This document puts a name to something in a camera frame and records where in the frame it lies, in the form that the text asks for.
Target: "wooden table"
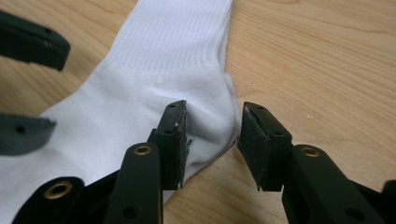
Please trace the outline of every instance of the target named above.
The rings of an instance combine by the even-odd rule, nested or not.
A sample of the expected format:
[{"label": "wooden table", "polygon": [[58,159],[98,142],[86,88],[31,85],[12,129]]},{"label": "wooden table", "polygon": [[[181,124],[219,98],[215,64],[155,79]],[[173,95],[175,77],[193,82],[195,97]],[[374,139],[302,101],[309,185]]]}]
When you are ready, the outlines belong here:
[{"label": "wooden table", "polygon": [[[38,116],[108,52],[135,1],[0,0],[72,45],[62,73],[0,60],[0,111]],[[396,3],[234,0],[226,71],[238,101],[266,106],[294,144],[327,151],[375,190],[396,179]],[[285,223],[280,193],[258,192],[234,147],[164,207],[165,223]]]}]

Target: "black plastic part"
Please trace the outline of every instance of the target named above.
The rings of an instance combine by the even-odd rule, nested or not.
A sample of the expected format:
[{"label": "black plastic part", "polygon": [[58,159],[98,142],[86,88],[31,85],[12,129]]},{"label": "black plastic part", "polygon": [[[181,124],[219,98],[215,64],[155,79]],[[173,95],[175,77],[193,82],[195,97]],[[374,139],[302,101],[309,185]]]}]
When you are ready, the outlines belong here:
[{"label": "black plastic part", "polygon": [[189,154],[186,137],[186,101],[168,105],[155,131],[155,144],[161,149],[163,189],[183,186]]},{"label": "black plastic part", "polygon": [[125,153],[104,223],[163,223],[160,151],[154,144]]},{"label": "black plastic part", "polygon": [[38,188],[22,206],[14,224],[77,223],[84,213],[84,183],[76,177],[53,179]]},{"label": "black plastic part", "polygon": [[238,148],[257,189],[282,190],[291,147],[291,134],[266,108],[245,102]]},{"label": "black plastic part", "polygon": [[0,155],[22,155],[44,146],[54,127],[49,119],[0,114]]},{"label": "black plastic part", "polygon": [[[296,146],[289,165],[293,179],[282,197],[289,223],[385,223],[323,150]],[[290,181],[298,188],[290,188]],[[304,200],[298,200],[300,193]],[[300,206],[309,212],[301,214]]]},{"label": "black plastic part", "polygon": [[0,55],[64,69],[69,43],[55,31],[0,11]]}]

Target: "sock fabric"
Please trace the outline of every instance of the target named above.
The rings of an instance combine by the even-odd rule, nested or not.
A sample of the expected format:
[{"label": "sock fabric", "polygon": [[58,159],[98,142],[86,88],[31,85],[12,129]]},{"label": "sock fabric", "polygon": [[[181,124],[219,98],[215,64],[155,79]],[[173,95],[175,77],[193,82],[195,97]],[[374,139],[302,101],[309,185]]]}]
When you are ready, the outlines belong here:
[{"label": "sock fabric", "polygon": [[231,6],[231,0],[140,0],[89,78],[42,114],[58,123],[49,142],[0,158],[1,222],[53,178],[77,176],[88,185],[120,169],[125,150],[146,142],[174,101],[187,100],[193,139],[185,179],[230,147],[240,126],[224,73]]}]

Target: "wood grain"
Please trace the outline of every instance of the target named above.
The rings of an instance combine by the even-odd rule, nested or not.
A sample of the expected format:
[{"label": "wood grain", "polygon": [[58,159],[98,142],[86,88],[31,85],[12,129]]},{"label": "wood grain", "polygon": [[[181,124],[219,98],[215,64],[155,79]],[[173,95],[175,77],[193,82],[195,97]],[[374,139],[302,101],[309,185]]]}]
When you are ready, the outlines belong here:
[{"label": "wood grain", "polygon": [[[62,71],[0,60],[0,111],[39,115],[87,78],[136,1],[0,0],[72,45]],[[396,179],[396,2],[234,0],[227,72],[238,101],[264,105],[294,144],[328,152],[351,179]],[[257,192],[232,148],[164,208],[165,223],[285,223],[280,193]]]}]

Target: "sock cuff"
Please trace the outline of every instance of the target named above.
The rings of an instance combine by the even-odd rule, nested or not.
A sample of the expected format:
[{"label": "sock cuff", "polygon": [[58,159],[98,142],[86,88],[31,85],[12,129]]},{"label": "sock cuff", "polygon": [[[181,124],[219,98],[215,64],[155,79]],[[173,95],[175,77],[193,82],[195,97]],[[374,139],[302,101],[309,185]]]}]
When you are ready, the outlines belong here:
[{"label": "sock cuff", "polygon": [[231,7],[232,0],[140,0],[106,57],[137,71],[222,67]]}]

